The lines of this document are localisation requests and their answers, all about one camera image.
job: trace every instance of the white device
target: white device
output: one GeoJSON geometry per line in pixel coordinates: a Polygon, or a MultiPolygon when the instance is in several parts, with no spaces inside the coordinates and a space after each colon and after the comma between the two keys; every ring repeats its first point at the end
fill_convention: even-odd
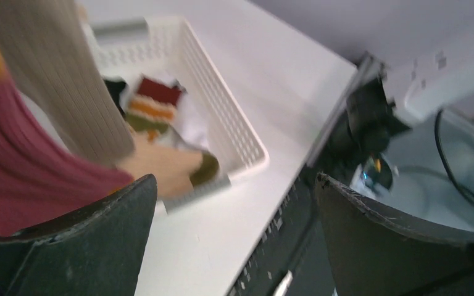
{"type": "Polygon", "coordinates": [[[474,118],[474,18],[463,20],[430,52],[390,66],[383,87],[395,116],[409,126],[447,105],[474,118]]]}

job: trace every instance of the white countertop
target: white countertop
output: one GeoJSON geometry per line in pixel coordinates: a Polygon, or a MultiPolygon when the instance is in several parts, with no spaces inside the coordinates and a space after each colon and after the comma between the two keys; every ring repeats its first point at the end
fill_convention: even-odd
{"type": "Polygon", "coordinates": [[[244,0],[80,2],[92,24],[184,15],[268,149],[263,173],[151,228],[136,295],[223,296],[356,69],[244,0]]]}

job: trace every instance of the knitted fabric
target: knitted fabric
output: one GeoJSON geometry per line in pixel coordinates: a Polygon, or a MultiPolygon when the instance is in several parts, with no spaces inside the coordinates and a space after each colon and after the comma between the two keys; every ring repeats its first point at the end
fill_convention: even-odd
{"type": "Polygon", "coordinates": [[[114,166],[133,152],[74,0],[0,1],[0,50],[19,90],[48,115],[72,153],[114,166]]]}
{"type": "Polygon", "coordinates": [[[179,89],[145,77],[131,98],[126,120],[136,132],[147,132],[153,141],[166,133],[175,119],[180,97],[179,89]]]}
{"type": "Polygon", "coordinates": [[[59,148],[26,108],[0,54],[0,236],[88,205],[131,180],[59,148]]]}

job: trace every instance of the striped sock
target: striped sock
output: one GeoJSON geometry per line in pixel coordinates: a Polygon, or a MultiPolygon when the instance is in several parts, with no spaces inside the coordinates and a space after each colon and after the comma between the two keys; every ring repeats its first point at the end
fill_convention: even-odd
{"type": "Polygon", "coordinates": [[[152,142],[170,128],[180,97],[179,89],[144,77],[129,103],[126,121],[137,133],[148,133],[152,142]]]}

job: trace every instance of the white wall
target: white wall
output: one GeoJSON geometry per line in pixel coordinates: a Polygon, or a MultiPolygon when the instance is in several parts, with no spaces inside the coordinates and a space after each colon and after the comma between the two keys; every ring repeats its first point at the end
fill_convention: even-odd
{"type": "Polygon", "coordinates": [[[343,57],[402,65],[474,22],[474,0],[251,0],[343,57]]]}

